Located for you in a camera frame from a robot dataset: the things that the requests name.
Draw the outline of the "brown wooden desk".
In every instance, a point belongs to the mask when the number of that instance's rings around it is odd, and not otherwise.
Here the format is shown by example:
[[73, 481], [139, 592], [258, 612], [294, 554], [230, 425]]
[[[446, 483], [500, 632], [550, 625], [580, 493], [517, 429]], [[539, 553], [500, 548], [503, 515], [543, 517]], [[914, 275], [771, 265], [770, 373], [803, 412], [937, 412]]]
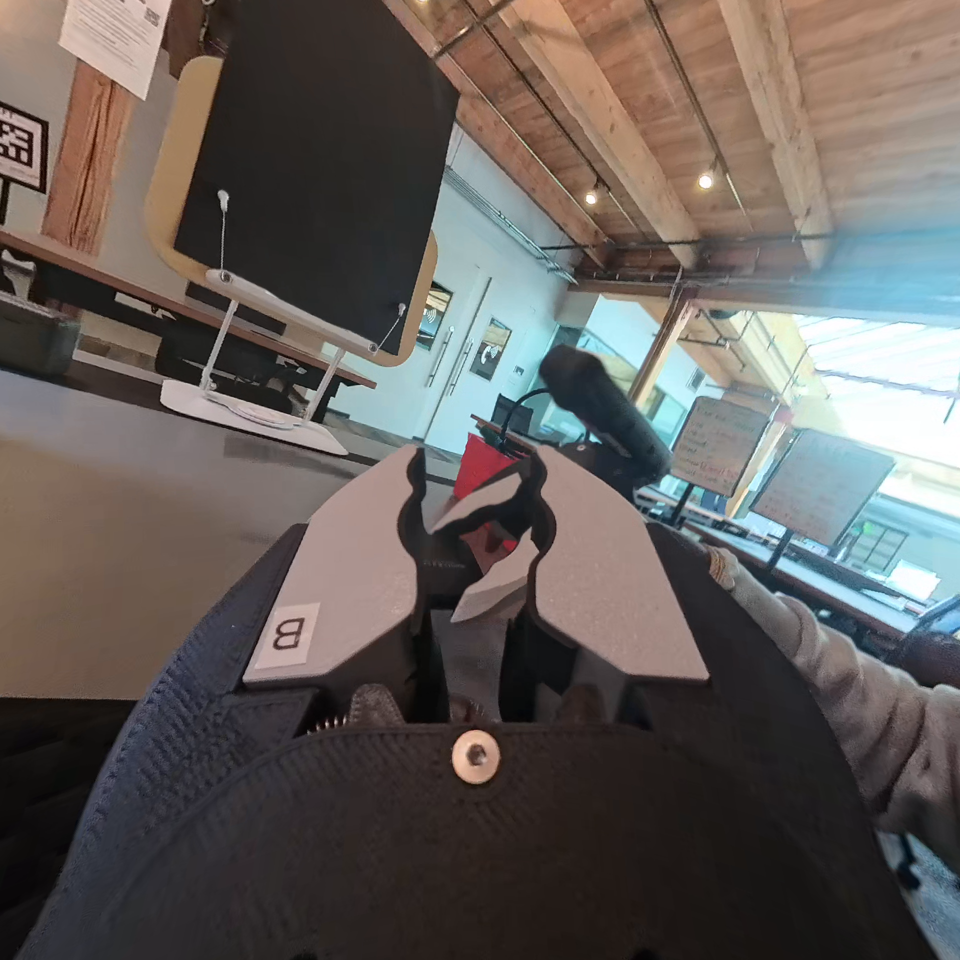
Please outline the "brown wooden desk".
[[[219, 330], [222, 324], [220, 311], [212, 311], [203, 303], [194, 303], [183, 298], [174, 298], [157, 293], [126, 277], [115, 275], [99, 267], [88, 255], [81, 254], [40, 234], [29, 234], [1, 228], [2, 249], [10, 250], [15, 258], [38, 264], [34, 286], [43, 300], [51, 300], [66, 306], [113, 319], [119, 323], [148, 330], [161, 336], [174, 323], [190, 322], [210, 330]], [[54, 274], [51, 287], [48, 282], [50, 270]], [[155, 319], [149, 321], [150, 315]], [[332, 362], [332, 355], [322, 354], [297, 344], [290, 337], [279, 337], [269, 331], [251, 326], [242, 319], [234, 318], [228, 335], [256, 345], [264, 352], [282, 356], [305, 369], [325, 371]], [[341, 363], [334, 372], [346, 386], [377, 390], [377, 382]]]

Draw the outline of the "whiteboard on stand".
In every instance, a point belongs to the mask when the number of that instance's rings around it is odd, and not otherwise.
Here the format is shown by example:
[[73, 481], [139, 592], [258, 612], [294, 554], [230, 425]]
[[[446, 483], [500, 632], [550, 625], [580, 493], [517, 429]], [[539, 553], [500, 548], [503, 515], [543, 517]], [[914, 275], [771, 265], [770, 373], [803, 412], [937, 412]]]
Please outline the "whiteboard on stand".
[[750, 511], [795, 538], [834, 547], [895, 466], [881, 450], [803, 428], [769, 471]]
[[732, 520], [776, 409], [738, 394], [696, 397], [673, 441], [669, 477], [722, 499], [722, 507], [710, 511]]

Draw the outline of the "black panel on white stand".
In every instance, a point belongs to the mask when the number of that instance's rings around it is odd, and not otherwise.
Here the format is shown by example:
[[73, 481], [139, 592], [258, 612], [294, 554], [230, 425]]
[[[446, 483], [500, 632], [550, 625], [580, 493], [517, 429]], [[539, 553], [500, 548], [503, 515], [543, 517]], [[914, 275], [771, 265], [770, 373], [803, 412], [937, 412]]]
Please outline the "black panel on white stand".
[[[346, 456], [314, 420], [352, 354], [414, 352], [459, 92], [383, 2], [240, 2], [225, 58], [183, 67], [145, 200], [154, 251], [226, 299], [198, 385], [161, 402], [216, 426]], [[301, 415], [213, 385], [237, 309], [335, 348]]]

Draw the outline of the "white paper notice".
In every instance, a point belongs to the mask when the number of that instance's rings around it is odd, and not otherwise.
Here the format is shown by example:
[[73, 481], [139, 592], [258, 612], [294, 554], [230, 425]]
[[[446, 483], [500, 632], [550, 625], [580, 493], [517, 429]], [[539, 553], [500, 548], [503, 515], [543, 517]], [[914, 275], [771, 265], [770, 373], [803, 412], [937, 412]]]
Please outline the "white paper notice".
[[171, 1], [68, 1], [58, 44], [146, 100]]

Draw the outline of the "grey storage crate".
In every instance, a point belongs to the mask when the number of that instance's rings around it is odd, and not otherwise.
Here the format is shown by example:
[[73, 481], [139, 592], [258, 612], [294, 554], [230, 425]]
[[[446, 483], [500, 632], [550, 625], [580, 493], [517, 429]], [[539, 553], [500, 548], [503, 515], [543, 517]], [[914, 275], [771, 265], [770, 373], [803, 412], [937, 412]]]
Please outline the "grey storage crate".
[[61, 378], [82, 334], [77, 318], [1, 292], [1, 367], [40, 378]]

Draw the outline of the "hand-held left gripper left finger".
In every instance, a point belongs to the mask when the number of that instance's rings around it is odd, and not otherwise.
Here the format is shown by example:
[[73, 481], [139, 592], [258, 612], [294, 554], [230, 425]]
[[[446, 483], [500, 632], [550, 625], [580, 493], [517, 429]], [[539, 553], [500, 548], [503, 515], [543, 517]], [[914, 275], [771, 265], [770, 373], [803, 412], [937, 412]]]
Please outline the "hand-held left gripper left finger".
[[423, 528], [424, 451], [396, 450], [311, 516], [243, 675], [246, 689], [413, 690], [418, 565], [402, 539]]

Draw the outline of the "person's right forearm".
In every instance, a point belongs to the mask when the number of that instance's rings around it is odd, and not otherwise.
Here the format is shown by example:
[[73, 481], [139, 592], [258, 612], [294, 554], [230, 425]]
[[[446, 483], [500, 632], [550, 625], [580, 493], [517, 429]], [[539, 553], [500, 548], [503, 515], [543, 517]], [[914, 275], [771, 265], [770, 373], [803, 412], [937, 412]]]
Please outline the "person's right forearm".
[[806, 681], [877, 828], [910, 834], [959, 872], [959, 693], [925, 688], [859, 651], [799, 600], [775, 594], [730, 551], [709, 573]]

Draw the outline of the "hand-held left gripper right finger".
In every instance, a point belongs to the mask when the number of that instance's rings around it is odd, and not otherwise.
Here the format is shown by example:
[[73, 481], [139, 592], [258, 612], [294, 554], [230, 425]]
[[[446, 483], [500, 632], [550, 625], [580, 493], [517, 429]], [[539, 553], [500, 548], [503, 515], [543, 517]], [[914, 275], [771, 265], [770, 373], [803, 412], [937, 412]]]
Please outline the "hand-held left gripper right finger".
[[534, 654], [544, 682], [706, 684], [710, 671], [642, 515], [557, 449], [540, 447], [535, 460], [526, 606], [546, 634]]

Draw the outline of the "red plastic bin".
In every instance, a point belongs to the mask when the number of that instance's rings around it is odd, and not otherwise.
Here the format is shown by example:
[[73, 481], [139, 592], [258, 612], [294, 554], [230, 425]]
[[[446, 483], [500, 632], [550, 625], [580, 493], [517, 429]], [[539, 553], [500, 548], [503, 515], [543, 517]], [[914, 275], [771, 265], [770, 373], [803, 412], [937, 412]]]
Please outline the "red plastic bin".
[[[453, 486], [453, 498], [461, 501], [512, 464], [526, 458], [524, 451], [501, 451], [477, 435], [467, 437], [462, 461]], [[518, 540], [503, 532], [496, 522], [488, 521], [468, 535], [470, 543], [486, 554], [508, 555], [518, 546]]]

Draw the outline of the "black and white code sign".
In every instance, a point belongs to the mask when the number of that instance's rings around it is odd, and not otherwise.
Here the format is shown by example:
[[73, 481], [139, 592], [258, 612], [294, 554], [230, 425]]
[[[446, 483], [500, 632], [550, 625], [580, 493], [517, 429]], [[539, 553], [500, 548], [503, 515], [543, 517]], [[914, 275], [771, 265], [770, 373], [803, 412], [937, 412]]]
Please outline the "black and white code sign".
[[1, 102], [1, 180], [46, 194], [48, 121]]

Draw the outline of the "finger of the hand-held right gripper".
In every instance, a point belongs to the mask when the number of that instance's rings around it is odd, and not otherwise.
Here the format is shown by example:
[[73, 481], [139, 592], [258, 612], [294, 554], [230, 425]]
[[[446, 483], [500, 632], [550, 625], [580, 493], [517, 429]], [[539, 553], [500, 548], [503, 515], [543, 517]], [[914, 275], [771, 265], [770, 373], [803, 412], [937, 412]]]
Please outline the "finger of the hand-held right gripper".
[[503, 472], [458, 500], [428, 532], [462, 535], [491, 524], [499, 535], [523, 535], [531, 526], [529, 493], [527, 476]]
[[532, 564], [531, 557], [499, 559], [463, 592], [450, 622], [465, 623], [485, 616], [504, 603], [524, 600]]

